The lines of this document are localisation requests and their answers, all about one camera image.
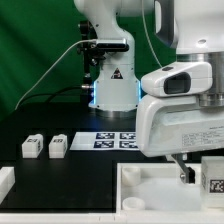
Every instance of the table surface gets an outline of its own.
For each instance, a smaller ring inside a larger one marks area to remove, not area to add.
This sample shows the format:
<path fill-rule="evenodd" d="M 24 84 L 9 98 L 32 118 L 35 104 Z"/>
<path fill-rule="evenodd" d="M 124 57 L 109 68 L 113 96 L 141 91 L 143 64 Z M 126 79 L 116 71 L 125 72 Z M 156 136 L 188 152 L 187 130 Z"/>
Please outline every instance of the table surface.
<path fill-rule="evenodd" d="M 164 157 L 146 158 L 140 151 L 118 150 L 67 150 L 64 159 L 49 159 L 52 137 L 65 134 L 70 146 L 77 131 L 132 132 L 135 118 L 97 117 L 80 103 L 32 103 L 0 123 L 0 168 L 15 167 L 16 178 L 0 212 L 116 212 L 117 163 L 165 162 Z M 21 145 L 33 134 L 44 136 L 44 149 L 37 159 L 23 159 Z M 220 150 L 212 154 L 220 155 Z M 190 162 L 200 162 L 201 155 L 191 154 Z"/>

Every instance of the metal bracket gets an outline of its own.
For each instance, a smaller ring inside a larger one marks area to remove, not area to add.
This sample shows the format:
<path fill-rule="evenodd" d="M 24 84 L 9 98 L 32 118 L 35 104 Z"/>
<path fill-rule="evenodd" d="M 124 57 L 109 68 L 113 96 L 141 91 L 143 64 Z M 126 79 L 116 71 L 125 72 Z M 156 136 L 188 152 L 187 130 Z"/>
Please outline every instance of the metal bracket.
<path fill-rule="evenodd" d="M 171 155 L 174 159 L 174 162 L 180 167 L 181 174 L 180 179 L 184 184 L 195 184 L 195 171 L 191 167 L 187 167 L 183 162 L 182 154 Z"/>

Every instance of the green backdrop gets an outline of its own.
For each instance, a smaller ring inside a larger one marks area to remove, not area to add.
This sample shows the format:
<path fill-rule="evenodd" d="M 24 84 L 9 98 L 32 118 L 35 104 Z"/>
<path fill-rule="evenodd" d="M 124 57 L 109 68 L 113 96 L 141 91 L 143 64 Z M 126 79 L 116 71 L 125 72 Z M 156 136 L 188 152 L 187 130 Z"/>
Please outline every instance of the green backdrop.
<path fill-rule="evenodd" d="M 158 58 L 166 65 L 175 60 L 174 50 L 154 36 L 153 18 L 152 14 L 146 16 L 147 26 Z M 14 110 L 20 97 L 59 56 L 80 40 L 77 24 L 84 19 L 73 0 L 0 0 L 0 120 Z M 148 47 L 142 18 L 118 18 L 118 22 L 135 37 L 135 72 L 140 79 L 158 68 Z M 78 85 L 82 76 L 82 56 L 74 49 L 31 94 L 53 93 Z"/>

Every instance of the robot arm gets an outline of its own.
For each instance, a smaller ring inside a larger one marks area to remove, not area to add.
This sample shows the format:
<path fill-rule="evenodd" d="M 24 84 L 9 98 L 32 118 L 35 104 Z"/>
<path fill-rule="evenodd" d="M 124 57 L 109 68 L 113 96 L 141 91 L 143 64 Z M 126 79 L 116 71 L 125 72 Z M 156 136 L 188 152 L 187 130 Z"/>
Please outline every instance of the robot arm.
<path fill-rule="evenodd" d="M 134 74 L 135 41 L 130 33 L 118 26 L 116 17 L 141 15 L 142 0 L 74 2 L 96 31 L 98 40 L 95 47 L 105 50 L 105 60 L 100 62 L 100 75 L 94 83 L 94 100 L 89 104 L 90 109 L 105 117 L 135 116 L 140 99 L 140 85 Z M 153 0 L 145 0 L 145 11 L 152 9 Z M 128 45 L 126 52 L 116 49 L 125 45 Z"/>
<path fill-rule="evenodd" d="M 163 29 L 165 1 L 155 0 L 157 33 L 172 45 L 170 37 L 175 35 L 167 35 Z M 167 23 L 171 26 L 167 32 L 178 28 L 177 61 L 142 78 L 148 95 L 137 111 L 137 144 L 147 156 L 224 147 L 224 2 L 170 2 L 174 16 Z"/>

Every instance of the small white box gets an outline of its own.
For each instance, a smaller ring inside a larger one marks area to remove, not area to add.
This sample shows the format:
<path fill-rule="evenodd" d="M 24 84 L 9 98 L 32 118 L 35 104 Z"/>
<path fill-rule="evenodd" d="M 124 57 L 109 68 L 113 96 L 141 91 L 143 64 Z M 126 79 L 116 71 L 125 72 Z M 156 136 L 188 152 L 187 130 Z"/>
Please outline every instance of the small white box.
<path fill-rule="evenodd" d="M 23 158 L 37 158 L 43 149 L 43 136 L 30 135 L 22 144 Z"/>
<path fill-rule="evenodd" d="M 224 208 L 224 157 L 202 157 L 202 208 Z"/>
<path fill-rule="evenodd" d="M 2 167 L 0 170 L 0 204 L 15 183 L 14 167 Z"/>
<path fill-rule="evenodd" d="M 66 135 L 54 136 L 49 144 L 49 157 L 51 159 L 63 159 L 68 148 Z"/>

